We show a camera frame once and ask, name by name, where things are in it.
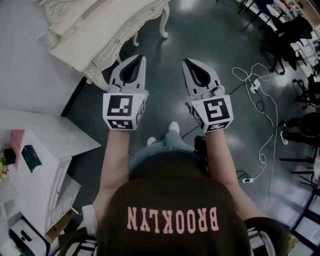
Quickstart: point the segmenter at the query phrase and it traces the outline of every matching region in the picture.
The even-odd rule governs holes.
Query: black chair
[[[304,245],[309,247],[311,250],[313,250],[314,254],[312,254],[312,255],[320,255],[320,245],[315,244],[312,241],[310,241],[309,237],[307,238],[304,235],[300,234],[297,231],[297,228],[300,226],[301,221],[304,221],[306,219],[313,221],[314,224],[319,226],[318,228],[320,228],[320,214],[309,209],[312,202],[315,202],[315,200],[317,199],[318,196],[320,196],[320,189],[319,188],[313,189],[312,194],[311,194],[302,214],[300,215],[300,217],[298,218],[298,220],[296,221],[296,223],[294,224],[293,228],[290,231],[291,234],[294,235],[301,243],[303,243]]]
[[[247,2],[249,0],[244,0],[241,2],[240,4],[240,10],[238,12],[238,14],[244,9],[244,7],[246,6]],[[245,11],[249,10],[250,7],[255,3],[255,5],[258,7],[259,12],[253,17],[253,19],[251,20],[251,23],[254,22],[260,14],[264,13],[265,15],[268,15],[270,18],[266,21],[266,23],[268,23],[268,21],[270,21],[271,19],[271,13],[269,11],[269,9],[267,8],[267,5],[271,5],[274,3],[274,0],[253,0],[252,3],[250,3],[250,5],[246,8]]]
[[[304,103],[302,107],[304,110],[307,109],[307,106],[320,106],[320,82],[315,82],[315,75],[312,74],[308,77],[308,88],[305,87],[305,84],[302,80],[294,79],[292,84],[297,83],[302,90],[301,96],[296,97],[295,102]]]
[[[279,62],[283,72],[280,75],[285,74],[285,68],[282,63],[282,59],[288,62],[290,66],[297,70],[297,61],[303,61],[304,65],[307,65],[304,58],[300,53],[296,57],[295,50],[291,47],[291,43],[296,43],[300,39],[311,39],[311,32],[313,31],[309,22],[301,16],[294,18],[294,20],[282,23],[275,17],[271,17],[277,32],[274,33],[272,48],[261,47],[262,52],[268,52],[273,55],[274,63],[271,68],[271,72],[275,71],[277,62]]]

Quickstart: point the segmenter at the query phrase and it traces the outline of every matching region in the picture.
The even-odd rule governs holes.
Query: concrete floor
[[[239,3],[234,0],[172,0],[170,17],[166,25],[168,39],[159,33],[160,19],[148,21],[139,31],[139,46],[134,47],[129,40],[122,48],[120,57],[124,60],[136,54],[146,56],[146,89],[149,98],[146,111],[137,131],[132,132],[130,148],[137,152],[146,146],[151,136],[162,139],[171,121],[180,125],[183,136],[197,126],[189,114],[185,101],[188,96],[182,72],[182,60],[192,58],[202,61],[215,69],[226,93],[242,82],[232,74],[233,67],[250,72],[251,67],[261,63],[270,68],[270,56],[263,55],[260,47],[268,43],[270,34],[259,29],[262,24],[257,19],[249,24],[254,14],[237,10]],[[104,72],[106,81],[113,67]],[[295,91],[292,80],[306,79],[303,72],[294,72],[285,66],[286,75],[273,76],[262,82],[263,91],[270,94],[277,104],[278,120],[301,117],[302,106],[294,102]],[[256,74],[265,75],[257,67]],[[103,91],[94,85],[86,85],[74,103],[68,118],[89,136],[102,144],[101,148],[73,158],[68,174],[81,184],[81,190],[74,207],[91,204],[98,192],[109,129],[102,119]],[[263,97],[266,113],[276,122],[273,102]],[[258,159],[261,146],[272,133],[271,125],[258,113],[249,101],[244,87],[231,96],[234,121],[225,134],[237,170],[244,170],[255,177],[263,168]],[[301,185],[289,173],[303,166],[292,162],[281,162],[279,158],[313,156],[311,146],[290,142],[284,146],[278,129],[275,163],[271,182],[271,200],[267,214],[292,226],[308,200],[310,188]],[[202,135],[199,128],[186,136],[185,141],[193,145],[196,135]],[[243,190],[263,211],[269,200],[269,184],[273,159],[273,140],[265,147],[266,168],[260,177],[250,184],[242,184]]]

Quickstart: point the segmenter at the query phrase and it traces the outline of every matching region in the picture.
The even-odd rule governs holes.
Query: white ornate table
[[[107,90],[102,71],[116,60],[123,44],[133,37],[137,47],[139,29],[161,14],[160,34],[168,37],[169,0],[34,0],[43,6],[51,26],[46,40],[49,53]]]

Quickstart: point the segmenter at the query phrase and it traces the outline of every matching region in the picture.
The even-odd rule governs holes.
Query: person
[[[59,255],[287,255],[288,228],[241,189],[224,131],[205,134],[207,169],[179,132],[172,122],[129,164],[129,133],[110,131],[97,197]]]
[[[289,141],[305,143],[314,147],[320,146],[320,112],[311,112],[301,118],[282,120],[278,126],[286,128],[298,127],[299,132],[281,131],[280,137],[284,145]]]

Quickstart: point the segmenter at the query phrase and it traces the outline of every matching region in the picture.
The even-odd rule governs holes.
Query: fiducial marker cube
[[[105,93],[102,115],[110,130],[136,130],[147,97],[148,93]]]
[[[214,96],[191,102],[190,113],[204,133],[227,128],[234,120],[230,96]]]

